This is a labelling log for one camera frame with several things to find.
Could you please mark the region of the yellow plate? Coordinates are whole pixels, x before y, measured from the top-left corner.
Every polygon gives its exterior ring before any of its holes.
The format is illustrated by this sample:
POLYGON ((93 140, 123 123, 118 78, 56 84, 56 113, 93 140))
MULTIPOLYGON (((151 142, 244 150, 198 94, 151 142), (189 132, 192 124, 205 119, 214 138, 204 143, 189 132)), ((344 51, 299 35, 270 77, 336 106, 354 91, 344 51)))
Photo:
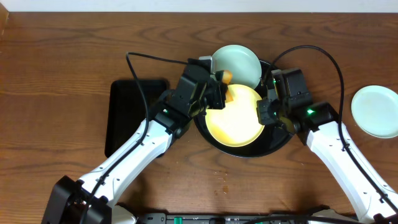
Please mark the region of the yellow plate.
POLYGON ((260 95, 245 85, 229 85, 232 100, 222 110, 207 109, 205 124, 210 135, 228 147, 243 147, 256 140, 265 126, 257 117, 260 95))

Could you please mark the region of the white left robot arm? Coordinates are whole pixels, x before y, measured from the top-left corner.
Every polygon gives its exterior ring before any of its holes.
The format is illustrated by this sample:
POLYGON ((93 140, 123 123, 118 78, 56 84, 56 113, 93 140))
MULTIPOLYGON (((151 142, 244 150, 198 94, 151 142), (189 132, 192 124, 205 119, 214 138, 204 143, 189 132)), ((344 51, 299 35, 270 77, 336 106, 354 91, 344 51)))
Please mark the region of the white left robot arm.
POLYGON ((232 97, 227 81, 181 79, 147 110, 132 136, 102 164, 77 181, 62 177, 53 187, 42 223, 135 223, 117 206, 131 182, 186 132, 207 108, 223 109, 232 97))

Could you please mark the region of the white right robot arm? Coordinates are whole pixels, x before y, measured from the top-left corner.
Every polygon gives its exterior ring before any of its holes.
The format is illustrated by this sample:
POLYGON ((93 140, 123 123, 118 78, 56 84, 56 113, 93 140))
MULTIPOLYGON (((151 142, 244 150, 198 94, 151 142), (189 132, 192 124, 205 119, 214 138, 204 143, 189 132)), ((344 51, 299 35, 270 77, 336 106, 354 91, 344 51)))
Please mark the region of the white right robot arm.
POLYGON ((376 172, 351 139, 340 115, 326 102, 289 110, 279 100, 257 101, 261 124, 297 135, 326 165, 361 223, 396 223, 397 192, 376 172))

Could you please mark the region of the green and yellow sponge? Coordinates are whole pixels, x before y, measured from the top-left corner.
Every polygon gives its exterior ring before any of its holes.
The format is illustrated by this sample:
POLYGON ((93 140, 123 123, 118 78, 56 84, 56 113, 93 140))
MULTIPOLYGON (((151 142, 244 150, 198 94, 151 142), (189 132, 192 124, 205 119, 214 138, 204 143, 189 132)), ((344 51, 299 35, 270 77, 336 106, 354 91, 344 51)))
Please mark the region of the green and yellow sponge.
POLYGON ((228 90, 233 74, 229 70, 220 70, 215 73, 216 80, 220 82, 221 97, 225 103, 233 101, 233 96, 228 90))

